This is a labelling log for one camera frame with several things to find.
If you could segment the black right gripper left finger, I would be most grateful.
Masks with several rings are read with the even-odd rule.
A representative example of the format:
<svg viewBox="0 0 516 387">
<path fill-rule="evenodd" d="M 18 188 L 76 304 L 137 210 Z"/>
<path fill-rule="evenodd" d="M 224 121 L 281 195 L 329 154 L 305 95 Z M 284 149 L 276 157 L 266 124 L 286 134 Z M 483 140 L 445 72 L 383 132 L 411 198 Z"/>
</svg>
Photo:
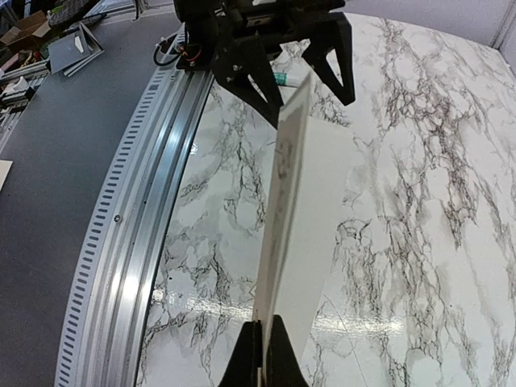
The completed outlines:
<svg viewBox="0 0 516 387">
<path fill-rule="evenodd" d="M 245 322 L 218 387 L 255 387 L 262 366 L 262 328 L 260 321 Z"/>
</svg>

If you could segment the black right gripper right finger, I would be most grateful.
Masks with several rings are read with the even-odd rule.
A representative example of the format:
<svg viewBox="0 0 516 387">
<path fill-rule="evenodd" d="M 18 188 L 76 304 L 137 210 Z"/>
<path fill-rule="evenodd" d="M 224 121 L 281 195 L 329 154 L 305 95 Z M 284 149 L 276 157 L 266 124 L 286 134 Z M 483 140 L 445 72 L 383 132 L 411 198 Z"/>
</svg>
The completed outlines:
<svg viewBox="0 0 516 387">
<path fill-rule="evenodd" d="M 280 315 L 273 316 L 265 367 L 267 386 L 308 387 Z"/>
</svg>

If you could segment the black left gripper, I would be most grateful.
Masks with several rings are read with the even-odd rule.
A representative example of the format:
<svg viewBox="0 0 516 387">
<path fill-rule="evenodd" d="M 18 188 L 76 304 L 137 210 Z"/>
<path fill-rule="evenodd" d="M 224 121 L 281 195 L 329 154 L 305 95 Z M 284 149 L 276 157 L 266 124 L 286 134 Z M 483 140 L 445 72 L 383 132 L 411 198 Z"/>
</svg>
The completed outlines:
<svg viewBox="0 0 516 387">
<path fill-rule="evenodd" d="M 212 73 L 224 89 L 267 120 L 282 107 L 270 60 L 280 42 L 310 41 L 302 58 L 348 106 L 356 100 L 352 25 L 337 10 L 345 1 L 175 1 L 175 11 L 196 44 L 217 44 Z"/>
</svg>

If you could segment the cream letter paper sheet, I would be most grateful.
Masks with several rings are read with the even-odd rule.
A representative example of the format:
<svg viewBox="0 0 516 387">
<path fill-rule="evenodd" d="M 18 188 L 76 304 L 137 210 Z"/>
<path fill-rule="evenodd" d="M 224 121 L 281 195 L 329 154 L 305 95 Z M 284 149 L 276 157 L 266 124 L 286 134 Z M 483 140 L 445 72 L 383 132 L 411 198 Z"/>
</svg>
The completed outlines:
<svg viewBox="0 0 516 387">
<path fill-rule="evenodd" d="M 302 358 L 323 286 L 354 152 L 346 128 L 310 115 L 313 73 L 281 108 L 252 317 L 272 342 L 281 317 Z"/>
</svg>

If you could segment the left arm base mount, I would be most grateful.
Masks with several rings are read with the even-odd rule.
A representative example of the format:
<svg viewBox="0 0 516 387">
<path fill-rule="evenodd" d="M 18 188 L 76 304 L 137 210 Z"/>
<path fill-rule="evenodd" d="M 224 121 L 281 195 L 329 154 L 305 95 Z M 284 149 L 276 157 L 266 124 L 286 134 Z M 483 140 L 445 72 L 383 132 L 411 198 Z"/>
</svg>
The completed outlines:
<svg viewBox="0 0 516 387">
<path fill-rule="evenodd" d="M 187 23 L 185 25 L 185 42 L 181 45 L 182 50 L 176 68 L 186 72 L 209 70 L 216 40 L 217 34 L 213 28 Z"/>
</svg>

